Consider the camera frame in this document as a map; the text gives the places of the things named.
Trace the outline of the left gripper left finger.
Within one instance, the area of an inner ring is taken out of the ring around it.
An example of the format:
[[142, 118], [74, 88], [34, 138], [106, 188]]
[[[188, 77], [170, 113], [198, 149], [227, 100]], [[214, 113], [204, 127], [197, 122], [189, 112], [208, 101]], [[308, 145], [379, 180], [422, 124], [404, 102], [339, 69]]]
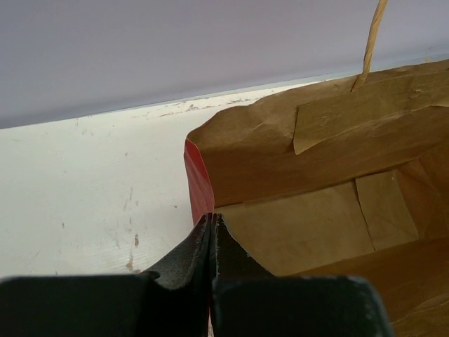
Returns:
[[206, 336], [212, 223], [137, 274], [1, 280], [1, 335]]

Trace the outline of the red paper bag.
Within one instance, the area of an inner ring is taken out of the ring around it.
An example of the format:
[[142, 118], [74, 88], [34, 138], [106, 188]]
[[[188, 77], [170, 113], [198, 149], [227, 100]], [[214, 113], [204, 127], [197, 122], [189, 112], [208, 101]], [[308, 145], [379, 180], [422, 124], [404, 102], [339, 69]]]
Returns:
[[448, 335], [448, 62], [362, 73], [218, 112], [191, 131], [192, 215], [221, 211], [276, 276], [360, 275], [398, 336]]

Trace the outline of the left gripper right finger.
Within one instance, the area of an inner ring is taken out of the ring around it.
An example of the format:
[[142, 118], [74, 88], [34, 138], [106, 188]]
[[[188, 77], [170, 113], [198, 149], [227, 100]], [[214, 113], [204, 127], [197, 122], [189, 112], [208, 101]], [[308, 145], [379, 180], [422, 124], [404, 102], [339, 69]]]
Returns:
[[379, 293], [353, 275], [276, 277], [211, 221], [211, 321], [216, 336], [393, 336]]

